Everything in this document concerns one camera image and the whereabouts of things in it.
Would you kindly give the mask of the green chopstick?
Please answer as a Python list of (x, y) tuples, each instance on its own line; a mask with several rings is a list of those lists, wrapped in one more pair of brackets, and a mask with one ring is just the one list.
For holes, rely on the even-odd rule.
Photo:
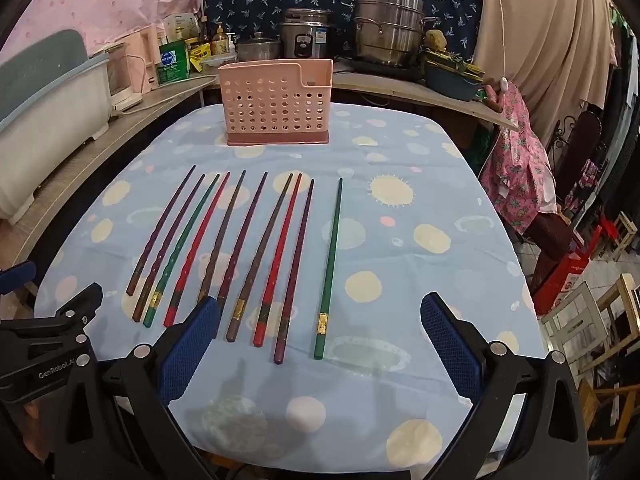
[(154, 320), (154, 316), (156, 315), (156, 311), (158, 306), (160, 305), (160, 302), (162, 301), (163, 298), (163, 293), (166, 289), (166, 286), (168, 284), (169, 278), (171, 276), (172, 271), (174, 270), (174, 267), (178, 261), (178, 258), (182, 252), (182, 248), (184, 246), (184, 244), (186, 244), (186, 240), (188, 239), (190, 232), (194, 226), (194, 223), (196, 221), (196, 219), (198, 218), (198, 216), (200, 215), (201, 210), (203, 209), (205, 203), (207, 202), (208, 196), (210, 195), (210, 193), (213, 191), (213, 188), (215, 186), (215, 184), (217, 183), (218, 179), (220, 178), (220, 174), (216, 174), (216, 176), (214, 177), (214, 180), (212, 182), (209, 183), (209, 186), (207, 188), (207, 190), (205, 191), (205, 193), (203, 194), (203, 197), (201, 198), (201, 200), (198, 202), (198, 206), (196, 206), (194, 208), (194, 211), (191, 214), (191, 217), (189, 218), (188, 222), (186, 222), (186, 225), (184, 226), (178, 240), (177, 243), (175, 244), (174, 250), (171, 252), (170, 256), (169, 256), (169, 260), (168, 263), (166, 264), (166, 266), (163, 268), (163, 272), (162, 275), (160, 276), (160, 279), (158, 280), (158, 283), (154, 289), (153, 295), (151, 296), (151, 300), (149, 302), (148, 307), (146, 308), (145, 311), (145, 317), (143, 320), (143, 325), (146, 328), (150, 328), (152, 326), (153, 320)]
[(316, 339), (314, 340), (314, 359), (322, 360), (324, 348), (326, 348), (326, 333), (329, 326), (329, 314), (331, 307), (333, 277), (335, 268), (335, 258), (337, 252), (337, 237), (340, 229), (340, 214), (342, 206), (343, 179), (339, 178), (337, 183), (335, 206), (331, 223), (328, 258), (326, 259), (326, 274), (322, 287), (322, 297), (318, 315)]

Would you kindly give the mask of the brown chopstick gold band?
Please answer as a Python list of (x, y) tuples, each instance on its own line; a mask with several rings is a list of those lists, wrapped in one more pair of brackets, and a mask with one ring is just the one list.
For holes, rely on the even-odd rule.
[(276, 224), (286, 192), (288, 192), (288, 187), (290, 186), (292, 179), (293, 175), (289, 174), (288, 178), (285, 181), (285, 185), (280, 192), (277, 203), (274, 205), (273, 210), (271, 211), (270, 218), (264, 229), (264, 232), (262, 232), (262, 238), (260, 239), (260, 242), (257, 246), (252, 263), (250, 264), (250, 270), (248, 270), (239, 297), (236, 300), (233, 308), (231, 320), (229, 322), (228, 330), (226, 333), (226, 341), (228, 342), (235, 342), (236, 337), (238, 336), (242, 317), (246, 310), (247, 301), (250, 299), (250, 293), (252, 292), (260, 264), (262, 263), (262, 257), (264, 256), (264, 253), (266, 251), (271, 233), (273, 231), (274, 225)]

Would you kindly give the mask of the dark purple chopstick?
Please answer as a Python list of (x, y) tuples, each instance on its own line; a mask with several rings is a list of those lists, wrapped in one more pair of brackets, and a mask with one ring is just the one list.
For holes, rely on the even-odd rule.
[(167, 205), (165, 206), (162, 214), (160, 215), (160, 218), (157, 220), (156, 225), (154, 226), (153, 231), (151, 232), (151, 235), (149, 236), (148, 240), (146, 241), (144, 248), (142, 250), (142, 253), (140, 255), (140, 257), (138, 258), (138, 261), (136, 263), (136, 266), (134, 267), (134, 272), (132, 272), (131, 274), (131, 278), (129, 280), (129, 283), (127, 285), (126, 288), (126, 294), (131, 297), (134, 294), (134, 290), (136, 289), (136, 286), (138, 284), (138, 281), (140, 280), (140, 276), (142, 274), (142, 271), (145, 267), (145, 263), (148, 261), (149, 255), (151, 253), (151, 250), (157, 240), (157, 237), (160, 235), (160, 231), (162, 230), (162, 227), (164, 226), (170, 212), (171, 209), (174, 208), (176, 201), (178, 200), (178, 197), (180, 196), (183, 188), (186, 186), (186, 182), (189, 181), (190, 177), (192, 176), (192, 174), (194, 173), (195, 170), (195, 165), (192, 165), (191, 168), (189, 169), (189, 171), (186, 173), (186, 175), (183, 177), (182, 181), (180, 182), (180, 184), (178, 185), (178, 188), (175, 189), (174, 194), (171, 195), (171, 199), (169, 200), (169, 202), (167, 203)]

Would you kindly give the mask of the red chopstick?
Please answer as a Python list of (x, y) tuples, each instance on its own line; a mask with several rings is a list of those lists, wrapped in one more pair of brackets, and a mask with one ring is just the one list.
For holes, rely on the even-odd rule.
[(192, 240), (191, 247), (189, 249), (188, 254), (186, 255), (186, 261), (183, 263), (178, 281), (176, 283), (174, 291), (172, 292), (172, 295), (168, 304), (168, 308), (164, 317), (165, 327), (170, 327), (172, 324), (175, 323), (178, 307), (179, 307), (184, 289), (186, 288), (186, 282), (188, 281), (189, 275), (191, 273), (191, 269), (192, 269), (195, 257), (198, 254), (198, 248), (200, 248), (200, 245), (205, 235), (205, 232), (207, 230), (209, 221), (212, 218), (214, 209), (216, 208), (216, 205), (218, 203), (218, 200), (220, 199), (222, 192), (224, 192), (224, 187), (226, 186), (230, 176), (231, 176), (231, 172), (228, 171), (222, 178), (220, 185), (218, 185), (218, 188), (216, 189), (216, 193), (212, 201), (209, 203), (206, 213), (204, 214), (204, 217), (200, 225), (198, 226), (198, 230), (196, 231), (194, 239)]
[(257, 322), (254, 328), (253, 344), (256, 348), (260, 348), (265, 341), (268, 320), (270, 315), (270, 309), (272, 305), (274, 291), (278, 281), (278, 275), (280, 271), (280, 265), (283, 257), (283, 252), (286, 244), (286, 238), (288, 237), (288, 228), (290, 227), (293, 211), (295, 208), (296, 197), (302, 175), (298, 174), (294, 183), (294, 188), (290, 201), (288, 202), (288, 209), (286, 210), (285, 217), (280, 229), (279, 238), (277, 241), (276, 249), (274, 250), (271, 266), (268, 274), (267, 284), (262, 294), (262, 303), (258, 312)]

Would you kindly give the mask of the maroon chopstick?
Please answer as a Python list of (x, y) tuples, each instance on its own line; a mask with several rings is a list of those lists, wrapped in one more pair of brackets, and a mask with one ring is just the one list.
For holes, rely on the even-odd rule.
[(233, 252), (231, 254), (231, 258), (229, 260), (226, 273), (224, 274), (224, 280), (222, 281), (220, 289), (218, 290), (217, 304), (221, 311), (224, 310), (224, 305), (226, 304), (227, 298), (229, 296), (233, 275), (234, 275), (236, 266), (238, 265), (242, 248), (243, 248), (245, 239), (247, 237), (248, 229), (250, 228), (250, 222), (252, 222), (253, 220), (257, 203), (258, 203), (259, 197), (262, 195), (262, 189), (264, 188), (267, 177), (268, 177), (268, 172), (265, 171), (264, 174), (262, 175), (262, 178), (259, 181), (257, 190), (254, 194), (252, 201), (250, 202), (250, 206), (248, 207), (248, 211), (245, 215), (241, 229), (239, 230), (239, 235), (236, 238), (236, 241), (233, 247)]

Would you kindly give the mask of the white wooden chair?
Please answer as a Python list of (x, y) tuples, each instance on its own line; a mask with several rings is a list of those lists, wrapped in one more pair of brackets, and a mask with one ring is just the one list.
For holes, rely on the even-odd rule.
[(613, 336), (586, 282), (564, 295), (539, 323), (548, 349), (563, 353), (574, 375), (612, 348)]

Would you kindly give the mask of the white dish rack tub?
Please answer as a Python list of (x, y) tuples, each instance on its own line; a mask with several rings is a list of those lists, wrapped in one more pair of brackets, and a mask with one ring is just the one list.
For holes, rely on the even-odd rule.
[(1, 218), (14, 224), (36, 189), (90, 139), (108, 129), (108, 56), (88, 55), (64, 29), (1, 64)]

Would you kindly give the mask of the red bag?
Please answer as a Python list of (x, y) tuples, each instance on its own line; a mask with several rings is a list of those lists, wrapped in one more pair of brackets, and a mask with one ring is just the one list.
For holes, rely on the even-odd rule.
[(537, 214), (526, 235), (540, 249), (529, 291), (536, 315), (543, 316), (570, 292), (600, 243), (618, 234), (614, 223), (601, 217), (587, 237), (582, 237), (559, 214)]

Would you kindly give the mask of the white blender jar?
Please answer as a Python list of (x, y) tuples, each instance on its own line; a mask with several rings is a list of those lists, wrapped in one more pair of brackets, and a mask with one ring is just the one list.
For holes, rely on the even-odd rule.
[(131, 83), (128, 46), (116, 42), (104, 49), (108, 56), (107, 79), (111, 93), (111, 115), (117, 116), (142, 102), (142, 93), (134, 90)]

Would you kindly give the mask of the blue dotted tablecloth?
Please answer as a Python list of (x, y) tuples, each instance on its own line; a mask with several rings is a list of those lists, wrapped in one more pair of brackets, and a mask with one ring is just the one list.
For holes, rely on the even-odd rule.
[[(195, 170), (142, 271), (194, 184), (205, 174), (153, 283), (216, 174), (171, 273), (152, 326), (134, 322), (138, 297), (126, 288), (146, 241), (192, 165)], [(228, 303), (238, 299), (262, 232), (289, 174), (288, 192), (262, 257), (235, 342), (218, 335), (171, 411), (198, 448), (256, 465), (308, 472), (427, 470), (469, 413), (420, 322), (420, 303), (437, 292), (487, 340), (542, 356), (533, 301), (513, 246), (480, 182), (444, 129), (431, 119), (335, 104), (324, 145), (232, 148), (218, 105), (194, 110), (158, 136), (110, 183), (79, 220), (44, 276), (35, 311), (48, 315), (91, 283), (104, 298), (88, 325), (94, 352), (117, 359), (163, 333), (169, 295), (224, 175), (179, 307), (193, 308), (209, 254), (241, 172), (217, 260), (224, 280), (258, 184), (259, 197)], [(264, 344), (253, 344), (274, 250), (298, 174), (302, 175), (274, 291)], [(323, 359), (314, 359), (318, 315), (338, 179), (340, 229)], [(284, 361), (272, 362), (297, 233), (314, 180)]]

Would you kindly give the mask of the green box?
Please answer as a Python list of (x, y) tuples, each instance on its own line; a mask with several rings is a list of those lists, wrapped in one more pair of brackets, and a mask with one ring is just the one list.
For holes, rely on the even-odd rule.
[(189, 78), (188, 50), (182, 39), (160, 45), (160, 62), (156, 66), (156, 71), (159, 84), (169, 84)]

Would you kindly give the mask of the pink floral garment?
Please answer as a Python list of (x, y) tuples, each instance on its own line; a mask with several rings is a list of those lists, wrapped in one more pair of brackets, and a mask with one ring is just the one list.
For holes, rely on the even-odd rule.
[(502, 106), (502, 116), (516, 129), (502, 127), (495, 148), (480, 174), (480, 184), (500, 217), (524, 233), (537, 214), (555, 214), (555, 180), (546, 149), (530, 125), (529, 111), (518, 87), (506, 91), (486, 86), (488, 99)]

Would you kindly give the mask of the pink perforated utensil holder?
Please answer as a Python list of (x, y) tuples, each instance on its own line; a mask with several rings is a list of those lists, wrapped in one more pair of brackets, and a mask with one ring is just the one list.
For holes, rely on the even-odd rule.
[(218, 70), (231, 146), (327, 144), (333, 62), (280, 58)]

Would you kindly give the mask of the blue patterned cloth backdrop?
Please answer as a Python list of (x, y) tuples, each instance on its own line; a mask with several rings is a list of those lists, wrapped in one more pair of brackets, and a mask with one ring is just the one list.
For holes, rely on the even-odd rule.
[[(448, 49), (466, 60), (475, 51), (480, 29), (482, 0), (421, 0), (424, 13), (434, 18), (433, 26), (447, 39)], [(326, 10), (332, 14), (337, 34), (338, 50), (355, 52), (354, 28), (357, 0), (204, 0), (209, 24), (223, 24), (228, 32), (247, 39), (255, 32), (269, 37), (280, 34), (284, 11), (289, 8)]]

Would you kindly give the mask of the silver rice cooker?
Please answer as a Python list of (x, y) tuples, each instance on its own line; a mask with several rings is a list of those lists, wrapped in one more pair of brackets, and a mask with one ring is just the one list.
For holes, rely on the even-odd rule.
[(330, 58), (335, 36), (333, 13), (323, 9), (284, 11), (280, 38), (284, 58)]

